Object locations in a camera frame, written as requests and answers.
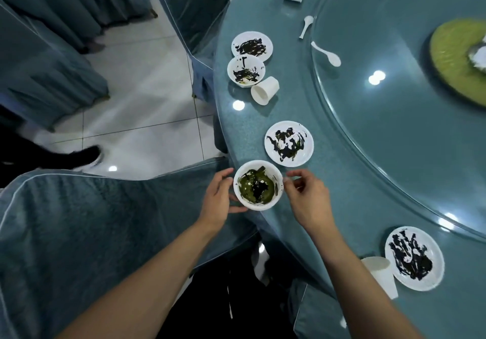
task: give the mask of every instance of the person's right arm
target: person's right arm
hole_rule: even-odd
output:
[[[287,173],[300,176],[284,180],[295,218],[316,245],[331,277],[354,339],[422,338],[405,315],[344,242],[332,216],[329,191],[310,171]]]

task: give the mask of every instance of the floor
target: floor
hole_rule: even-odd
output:
[[[157,19],[107,30],[98,39],[106,48],[86,55],[111,98],[66,118],[55,133],[26,125],[24,136],[66,153],[101,145],[103,162],[87,172],[130,180],[221,155],[213,110],[192,98],[187,54],[159,1],[152,6]]]

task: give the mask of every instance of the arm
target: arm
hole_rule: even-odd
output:
[[[94,302],[57,339],[155,338],[177,294],[203,250],[224,225],[228,212],[245,207],[228,190],[233,169],[216,173],[198,221],[118,286]]]
[[[344,242],[332,217],[329,191],[308,170],[294,170],[284,180],[295,218],[316,245],[355,339],[422,338]]]

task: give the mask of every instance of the hand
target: hand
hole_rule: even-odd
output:
[[[233,178],[226,177],[233,170],[229,168],[216,173],[206,189],[198,222],[211,227],[215,232],[221,230],[228,218],[228,213],[248,211],[246,207],[229,205],[229,200],[238,201],[235,195],[229,193]]]
[[[295,219],[306,232],[309,235],[312,232],[337,232],[332,217],[329,190],[324,183],[306,169],[289,171],[287,176],[300,176],[294,181],[286,177],[283,185]]]

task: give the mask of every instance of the white spoon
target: white spoon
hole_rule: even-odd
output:
[[[305,18],[304,18],[304,30],[302,31],[302,34],[300,35],[300,39],[303,39],[304,38],[304,35],[305,33],[307,32],[307,28],[309,27],[309,25],[311,25],[312,23],[314,23],[314,18],[310,15],[307,15]]]
[[[336,66],[336,67],[341,66],[341,59],[339,59],[339,56],[337,56],[335,53],[321,49],[319,46],[315,44],[314,41],[312,41],[311,46],[314,47],[316,50],[325,53],[328,56],[329,62],[331,63],[332,66]]]

